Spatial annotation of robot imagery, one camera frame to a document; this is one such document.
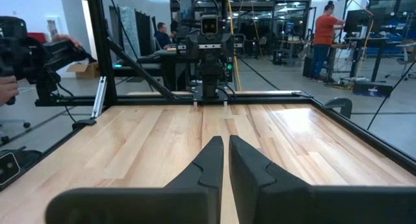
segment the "wooden tabletop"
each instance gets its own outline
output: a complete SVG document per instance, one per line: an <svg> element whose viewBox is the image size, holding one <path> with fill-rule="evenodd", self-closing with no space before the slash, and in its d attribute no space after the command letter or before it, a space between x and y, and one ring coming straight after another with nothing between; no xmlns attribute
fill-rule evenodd
<svg viewBox="0 0 416 224"><path fill-rule="evenodd" d="M299 90L287 91L287 90L275 90L275 91L235 91L236 94L291 94L291 93L299 93ZM176 95L187 95L192 94L190 92L172 92ZM159 92L129 92L128 95L160 95Z"/></svg>
<svg viewBox="0 0 416 224"><path fill-rule="evenodd" d="M224 141L221 220L238 223L231 134L310 184L416 186L311 105L114 106L0 193L0 223L43 223L48 202L71 188L163 187L213 136Z"/></svg>

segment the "woman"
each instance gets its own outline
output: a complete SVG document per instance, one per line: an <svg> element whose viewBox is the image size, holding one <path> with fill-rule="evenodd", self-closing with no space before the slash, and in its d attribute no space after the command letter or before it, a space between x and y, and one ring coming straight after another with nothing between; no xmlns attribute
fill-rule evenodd
<svg viewBox="0 0 416 224"><path fill-rule="evenodd" d="M314 81L322 82L320 79L320 71L324 66L326 56L333 41L334 29L343 29L345 20L338 20L332 17L335 6L333 1L329 1L325 6L324 14L317 19L317 29L315 30L315 37L313 39L313 59L311 78Z"/></svg>

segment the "orange shirt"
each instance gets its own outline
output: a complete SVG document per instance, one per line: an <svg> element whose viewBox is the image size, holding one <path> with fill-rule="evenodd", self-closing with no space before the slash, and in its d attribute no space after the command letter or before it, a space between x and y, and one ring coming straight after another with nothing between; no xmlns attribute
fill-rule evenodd
<svg viewBox="0 0 416 224"><path fill-rule="evenodd" d="M338 19L332 16L319 16L317 19L317 29L313 39L314 45L332 45L333 26Z"/></svg>

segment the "jeans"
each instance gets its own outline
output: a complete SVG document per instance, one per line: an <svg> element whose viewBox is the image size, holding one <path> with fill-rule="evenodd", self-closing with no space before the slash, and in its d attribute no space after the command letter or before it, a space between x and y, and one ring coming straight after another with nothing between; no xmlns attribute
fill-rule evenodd
<svg viewBox="0 0 416 224"><path fill-rule="evenodd" d="M313 59L311 68L311 77L319 78L320 71L324 67L324 62L328 51L330 50L329 45L314 45L313 46Z"/></svg>

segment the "yellow cable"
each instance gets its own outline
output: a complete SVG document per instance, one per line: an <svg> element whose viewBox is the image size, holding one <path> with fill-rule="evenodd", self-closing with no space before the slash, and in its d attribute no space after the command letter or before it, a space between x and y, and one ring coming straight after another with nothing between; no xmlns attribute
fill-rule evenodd
<svg viewBox="0 0 416 224"><path fill-rule="evenodd" d="M253 0L252 0L252 16L254 16ZM263 52L261 52L261 48L260 48L260 37L259 37L259 32L257 31L257 25L255 24L254 20L253 20L253 23L254 23L254 29L255 29L255 33L257 35L257 40L258 40L258 44L259 44L260 55L263 59L265 59L265 57L263 56Z"/></svg>
<svg viewBox="0 0 416 224"><path fill-rule="evenodd" d="M229 25L230 25L230 28L231 28L231 34L234 34L233 11L231 9L231 2L229 0L227 0L227 2L228 2L228 10L229 10L229 15L230 15L230 17L229 17L230 18ZM237 74L237 83L239 85L239 90L242 91L241 81L240 81L240 73L239 73L239 63L237 62L237 57L234 56L233 57L233 60L234 60L234 63L235 63L235 71L236 71L236 74Z"/></svg>
<svg viewBox="0 0 416 224"><path fill-rule="evenodd" d="M366 8L364 8L364 7L362 7L360 4L358 4L357 3L357 1L356 0L353 0L359 7L361 7L363 10L365 10L366 12L368 12L372 17L374 16L369 10L367 10ZM363 51L363 53L361 54L361 58L360 58L360 61L359 61L359 66L358 66L358 70L357 70L357 72L356 72L356 77L358 77L358 74L359 74L359 72L361 71L361 65L363 64L363 60L364 60L364 56L365 56L365 51L367 50L367 42L368 42L368 40L369 40L369 38L370 38L370 33L371 33L371 30L372 30L372 26L373 26L373 23L374 23L374 18L372 18L371 19L371 26L370 26L370 29L369 29L369 32L367 33L367 37L365 38L365 42L364 42L364 51Z"/></svg>

